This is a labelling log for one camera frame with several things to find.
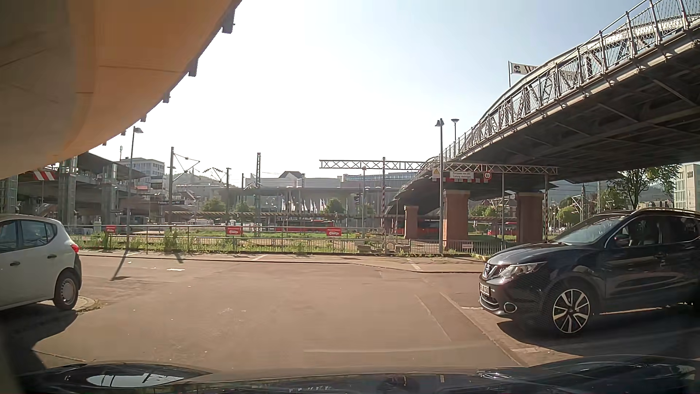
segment white car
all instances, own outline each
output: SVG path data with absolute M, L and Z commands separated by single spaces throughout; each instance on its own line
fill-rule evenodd
M 81 285 L 78 246 L 61 222 L 0 214 L 0 311 L 49 299 L 72 309 Z

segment alloy rim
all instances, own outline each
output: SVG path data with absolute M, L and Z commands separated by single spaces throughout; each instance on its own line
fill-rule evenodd
M 581 290 L 569 289 L 556 298 L 552 307 L 554 325 L 564 334 L 581 330 L 591 315 L 591 303 Z
M 76 284 L 72 279 L 64 279 L 61 283 L 61 300 L 65 304 L 70 304 L 76 296 Z

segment license plate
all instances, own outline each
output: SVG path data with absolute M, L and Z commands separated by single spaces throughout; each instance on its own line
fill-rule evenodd
M 489 297 L 491 296 L 491 289 L 489 288 L 489 286 L 486 286 L 483 283 L 479 284 L 479 291 L 484 293 L 485 295 L 487 295 Z

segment car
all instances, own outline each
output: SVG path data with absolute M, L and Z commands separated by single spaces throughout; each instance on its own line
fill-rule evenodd
M 0 214 L 0 311 L 46 300 L 72 309 L 83 281 L 78 251 L 57 220 Z
M 698 309 L 699 277 L 698 212 L 620 210 L 494 254 L 479 276 L 479 302 L 527 330 L 566 337 L 600 313 L 684 302 Z

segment black suv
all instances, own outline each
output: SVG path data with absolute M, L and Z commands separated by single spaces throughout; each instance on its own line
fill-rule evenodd
M 564 335 L 592 316 L 698 302 L 700 215 L 671 208 L 612 211 L 554 240 L 492 256 L 479 301 L 525 328 Z

